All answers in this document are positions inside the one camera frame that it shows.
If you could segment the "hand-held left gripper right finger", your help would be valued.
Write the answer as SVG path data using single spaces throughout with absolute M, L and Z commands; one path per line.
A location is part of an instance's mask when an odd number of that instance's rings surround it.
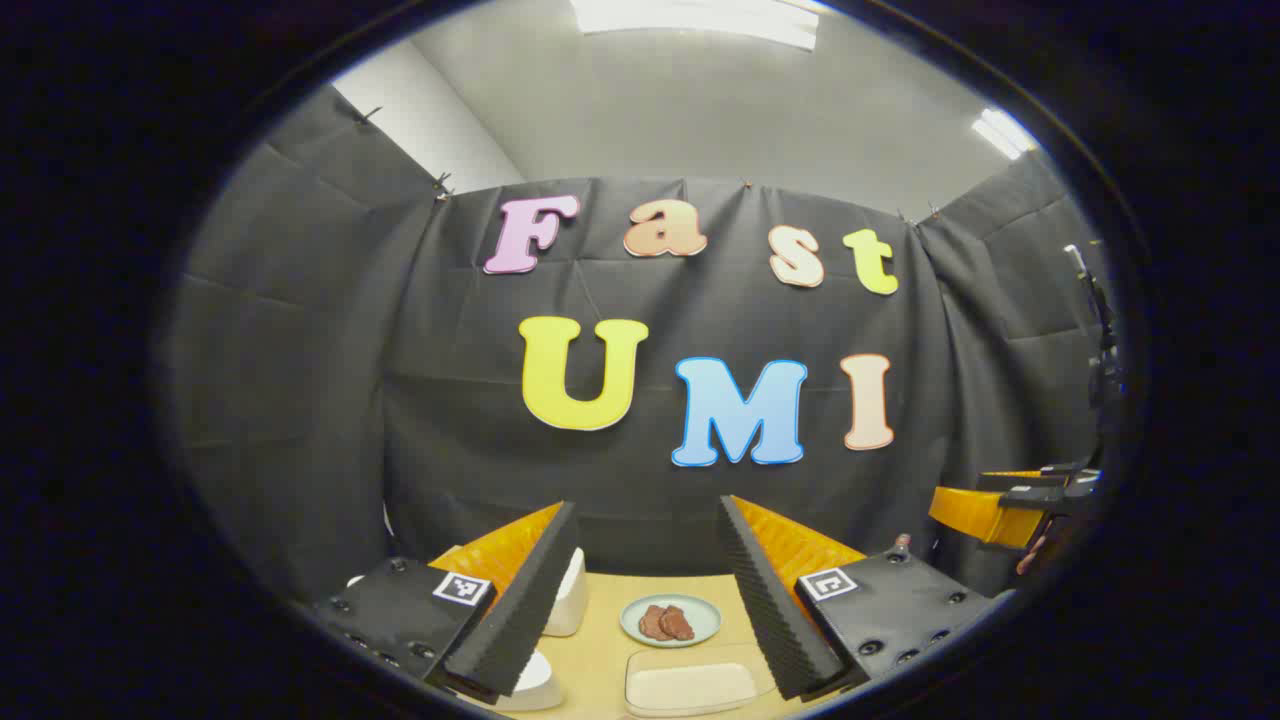
M 864 555 L 758 503 L 719 498 L 717 534 L 786 700 L 879 683 L 1000 609 L 911 552 Z

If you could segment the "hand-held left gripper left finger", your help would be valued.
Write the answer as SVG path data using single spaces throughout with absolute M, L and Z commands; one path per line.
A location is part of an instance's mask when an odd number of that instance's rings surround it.
M 435 561 L 388 557 L 310 612 L 412 685 L 497 700 L 515 692 L 577 547 L 576 507 L 561 501 Z

